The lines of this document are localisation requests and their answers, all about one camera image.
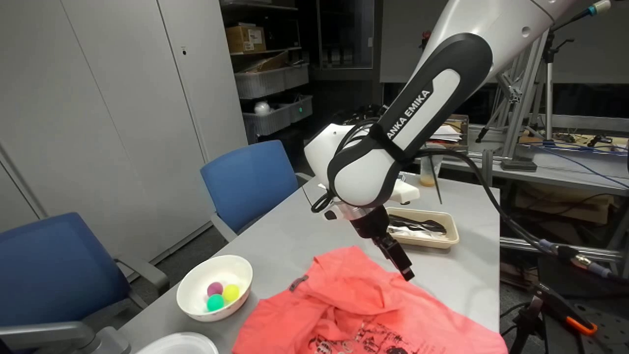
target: gray wall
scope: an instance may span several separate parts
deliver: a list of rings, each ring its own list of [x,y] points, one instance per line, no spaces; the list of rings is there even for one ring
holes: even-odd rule
[[[430,32],[444,0],[385,0],[381,83],[405,83],[421,55],[421,39]],[[586,18],[564,32],[574,38],[556,57],[556,83],[629,83],[629,2],[607,14]]]

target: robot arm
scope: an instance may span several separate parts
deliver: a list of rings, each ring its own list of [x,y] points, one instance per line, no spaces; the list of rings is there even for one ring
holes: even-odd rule
[[[373,126],[328,126],[305,156],[328,195],[411,279],[411,262],[385,232],[383,203],[399,171],[485,81],[558,20],[572,0],[450,0],[403,91]]]

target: blue office chair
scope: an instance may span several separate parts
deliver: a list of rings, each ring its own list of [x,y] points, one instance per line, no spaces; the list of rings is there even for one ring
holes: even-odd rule
[[[305,175],[293,165],[277,140],[230,152],[200,169],[218,218],[218,232],[232,240],[267,211],[299,189]]]
[[[79,215],[61,215],[0,234],[0,340],[39,346],[57,340],[92,344],[77,321],[145,303],[132,293],[118,264],[138,272],[157,293],[169,287],[149,264],[110,258]]]

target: pink cloth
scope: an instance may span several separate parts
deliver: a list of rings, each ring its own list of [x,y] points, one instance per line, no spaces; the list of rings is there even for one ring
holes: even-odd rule
[[[234,354],[505,354],[497,333],[373,264],[362,250],[316,256],[307,277],[259,301]]]

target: chair backrest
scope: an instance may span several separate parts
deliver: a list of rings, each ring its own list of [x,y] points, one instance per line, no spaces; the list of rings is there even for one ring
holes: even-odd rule
[[[130,285],[79,215],[0,234],[0,327],[81,321]]]
[[[281,142],[252,144],[200,169],[216,215],[240,234],[299,189]]]

